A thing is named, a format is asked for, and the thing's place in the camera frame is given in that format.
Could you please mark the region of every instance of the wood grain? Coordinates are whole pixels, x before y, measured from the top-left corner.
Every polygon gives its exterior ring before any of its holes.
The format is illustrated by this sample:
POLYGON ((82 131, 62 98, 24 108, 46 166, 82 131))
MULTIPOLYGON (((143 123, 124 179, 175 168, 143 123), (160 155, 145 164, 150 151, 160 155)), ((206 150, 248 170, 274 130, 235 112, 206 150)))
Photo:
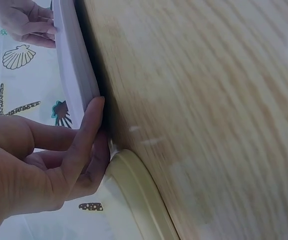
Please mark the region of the wood grain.
POLYGON ((288 0, 84 0, 113 139, 183 240, 288 240, 288 0))

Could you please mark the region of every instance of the starfish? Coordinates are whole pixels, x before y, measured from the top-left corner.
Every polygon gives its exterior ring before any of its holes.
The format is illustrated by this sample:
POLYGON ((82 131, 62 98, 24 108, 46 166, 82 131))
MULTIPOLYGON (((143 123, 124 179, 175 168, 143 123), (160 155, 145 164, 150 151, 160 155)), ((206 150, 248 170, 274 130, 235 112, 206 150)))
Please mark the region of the starfish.
POLYGON ((0 84, 0 115, 15 115, 19 112, 22 112, 22 111, 25 111, 25 110, 28 110, 30 108, 33 108, 33 107, 40 105, 39 101, 34 102, 34 103, 32 102, 30 104, 19 106, 18 108, 15 108, 12 111, 9 111, 8 113, 4 114, 4 95, 3 95, 3 92, 4 92, 4 84, 2 83, 2 84, 0 84))

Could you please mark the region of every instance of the scallop shell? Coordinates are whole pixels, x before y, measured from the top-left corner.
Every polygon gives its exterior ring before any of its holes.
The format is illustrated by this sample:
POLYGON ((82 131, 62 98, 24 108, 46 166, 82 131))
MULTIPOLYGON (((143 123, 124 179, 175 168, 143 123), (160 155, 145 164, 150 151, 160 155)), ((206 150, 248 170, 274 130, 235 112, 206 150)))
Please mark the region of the scallop shell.
POLYGON ((7 69, 19 69, 28 64, 36 52, 29 49, 29 45, 17 46, 16 49, 6 51, 3 56, 3 66, 7 69))

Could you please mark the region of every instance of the fingernail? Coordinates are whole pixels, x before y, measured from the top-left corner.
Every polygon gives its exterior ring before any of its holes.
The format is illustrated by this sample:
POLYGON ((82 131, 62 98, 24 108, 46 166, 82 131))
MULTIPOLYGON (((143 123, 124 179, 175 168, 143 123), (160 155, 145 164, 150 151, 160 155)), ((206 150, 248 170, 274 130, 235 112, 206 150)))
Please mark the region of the fingernail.
POLYGON ((48 31, 48 34, 56 34, 57 33, 57 29, 55 27, 51 27, 48 31))

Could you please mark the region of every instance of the shower curtain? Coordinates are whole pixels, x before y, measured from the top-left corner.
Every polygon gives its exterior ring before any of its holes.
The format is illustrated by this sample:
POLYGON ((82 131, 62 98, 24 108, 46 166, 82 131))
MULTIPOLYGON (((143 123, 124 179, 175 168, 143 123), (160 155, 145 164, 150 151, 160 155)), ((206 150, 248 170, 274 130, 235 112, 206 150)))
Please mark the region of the shower curtain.
MULTIPOLYGON (((51 0, 37 0, 44 8, 51 0)), ((14 41, 0 27, 0 115, 19 115, 71 127, 55 49, 14 41)), ((110 240, 114 236, 96 196, 66 202, 56 212, 13 216, 0 227, 0 240, 110 240)))

